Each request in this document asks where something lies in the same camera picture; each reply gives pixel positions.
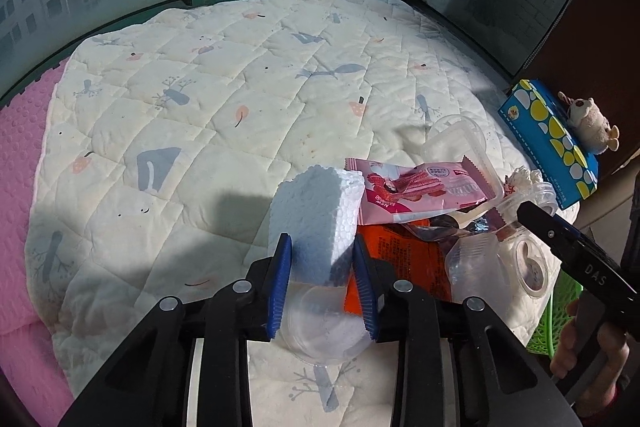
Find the pink mattress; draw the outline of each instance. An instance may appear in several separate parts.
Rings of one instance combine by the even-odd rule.
[[[65,63],[0,110],[0,367],[42,427],[57,425],[73,398],[27,293],[24,241],[47,107]]]

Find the quilted blanket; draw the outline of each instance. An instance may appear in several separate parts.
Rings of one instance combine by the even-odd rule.
[[[270,200],[310,165],[414,166],[453,113],[478,122],[499,174],[529,165],[500,126],[503,100],[400,0],[170,9],[83,42],[50,101],[25,245],[72,392],[162,296],[207,298],[267,256]],[[523,342],[544,301],[514,314]],[[388,425],[395,350],[325,368],[252,344],[255,424]]]

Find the white fluffy toy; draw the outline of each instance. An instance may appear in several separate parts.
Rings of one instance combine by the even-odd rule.
[[[607,149],[617,151],[620,131],[617,126],[610,126],[609,120],[600,112],[592,98],[569,98],[562,91],[558,98],[569,106],[569,126],[587,152],[602,154]]]

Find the metal screw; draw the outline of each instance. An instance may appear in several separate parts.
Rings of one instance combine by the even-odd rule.
[[[414,285],[406,279],[398,279],[396,282],[394,282],[394,288],[396,289],[396,291],[408,293],[414,289]]]
[[[236,293],[247,293],[252,288],[251,283],[246,279],[234,282],[233,289]]]
[[[175,297],[165,297],[160,301],[160,309],[163,312],[170,312],[171,310],[175,310],[178,306],[178,299]]]
[[[469,297],[466,300],[466,307],[475,312],[484,310],[484,301],[479,297]]]

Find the white foam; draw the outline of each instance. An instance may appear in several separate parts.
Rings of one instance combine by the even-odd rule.
[[[269,252],[281,233],[291,236],[291,280],[347,284],[363,193],[360,172],[319,165],[280,184],[271,201]]]

